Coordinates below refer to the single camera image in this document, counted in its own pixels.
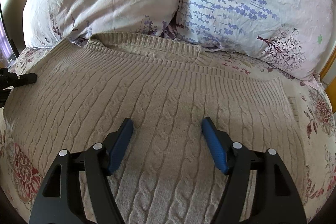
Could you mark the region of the pink floral right pillow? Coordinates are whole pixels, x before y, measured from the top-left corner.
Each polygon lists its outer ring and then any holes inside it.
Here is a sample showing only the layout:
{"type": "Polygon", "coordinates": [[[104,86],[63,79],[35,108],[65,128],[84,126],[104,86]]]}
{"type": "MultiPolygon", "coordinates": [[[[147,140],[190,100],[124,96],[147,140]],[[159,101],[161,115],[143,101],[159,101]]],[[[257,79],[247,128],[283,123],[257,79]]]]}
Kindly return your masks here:
{"type": "Polygon", "coordinates": [[[333,32],[333,8],[334,0],[181,0],[177,37],[312,81],[333,32]]]}

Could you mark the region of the yellow wooden bed frame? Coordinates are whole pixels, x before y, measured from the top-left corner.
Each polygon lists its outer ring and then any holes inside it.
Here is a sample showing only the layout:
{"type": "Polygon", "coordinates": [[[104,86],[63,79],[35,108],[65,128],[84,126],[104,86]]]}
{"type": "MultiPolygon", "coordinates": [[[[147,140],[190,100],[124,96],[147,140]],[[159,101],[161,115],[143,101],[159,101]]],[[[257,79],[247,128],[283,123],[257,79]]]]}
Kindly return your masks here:
{"type": "Polygon", "coordinates": [[[327,88],[335,79],[335,47],[328,55],[319,75],[324,88],[327,88]]]}

